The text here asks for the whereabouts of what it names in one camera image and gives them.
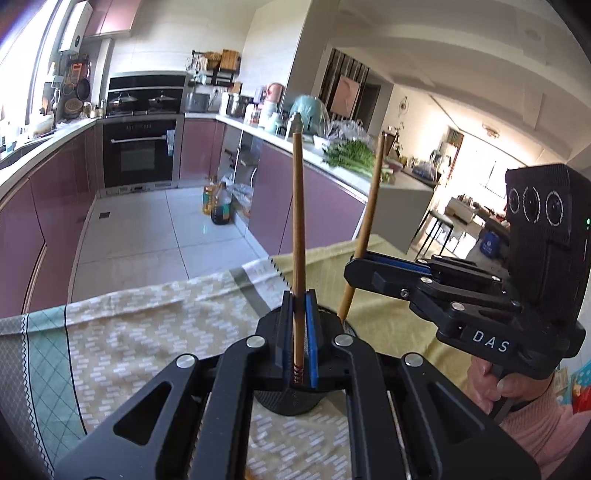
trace pink sleeve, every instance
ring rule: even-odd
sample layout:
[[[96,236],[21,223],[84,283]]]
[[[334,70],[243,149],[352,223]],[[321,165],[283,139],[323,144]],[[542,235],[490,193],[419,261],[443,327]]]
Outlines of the pink sleeve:
[[[535,402],[510,414],[501,424],[540,466],[546,479],[560,465],[583,434],[591,411],[573,414],[571,406],[559,406],[549,388]]]

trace chopstick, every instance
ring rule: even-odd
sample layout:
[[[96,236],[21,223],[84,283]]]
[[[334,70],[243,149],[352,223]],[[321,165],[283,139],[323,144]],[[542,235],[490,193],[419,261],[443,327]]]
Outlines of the chopstick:
[[[301,383],[304,371],[306,331],[306,224],[304,221],[304,158],[301,133],[293,134],[293,294],[294,294],[294,382]]]
[[[379,183],[382,179],[382,163],[384,161],[384,139],[385,135],[380,135],[378,138],[378,149],[375,154],[374,175],[371,180],[371,187],[369,189],[368,202],[365,206],[365,214],[363,215],[363,222],[357,238],[357,246],[355,246],[354,258],[362,258],[368,249],[369,235],[371,234],[371,227],[374,222],[375,207],[378,203]],[[345,282],[345,293],[340,301],[338,315],[341,323],[345,323],[353,296],[355,295],[355,288]]]

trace green vegetable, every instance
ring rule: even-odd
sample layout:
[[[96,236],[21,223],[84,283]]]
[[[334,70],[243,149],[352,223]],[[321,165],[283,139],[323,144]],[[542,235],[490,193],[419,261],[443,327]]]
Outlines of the green vegetable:
[[[361,140],[347,140],[324,149],[324,161],[331,167],[347,170],[370,177],[374,169],[374,154]]]

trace built-in oven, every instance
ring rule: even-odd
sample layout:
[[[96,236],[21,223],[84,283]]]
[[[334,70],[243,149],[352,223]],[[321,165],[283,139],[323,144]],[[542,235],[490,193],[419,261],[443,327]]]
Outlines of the built-in oven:
[[[178,181],[177,119],[142,119],[103,126],[103,166],[107,193],[170,187]]]

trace sink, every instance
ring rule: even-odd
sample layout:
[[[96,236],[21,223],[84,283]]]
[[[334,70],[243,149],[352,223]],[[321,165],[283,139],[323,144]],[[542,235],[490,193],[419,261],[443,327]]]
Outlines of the sink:
[[[48,135],[43,138],[36,138],[34,140],[31,140],[30,142],[25,143],[23,146],[18,147],[15,151],[9,153],[5,158],[0,160],[0,170],[9,167],[10,165],[13,165],[18,160],[20,160],[23,157],[23,155],[27,155],[29,152],[36,149],[39,145],[45,143],[50,138],[51,135]]]

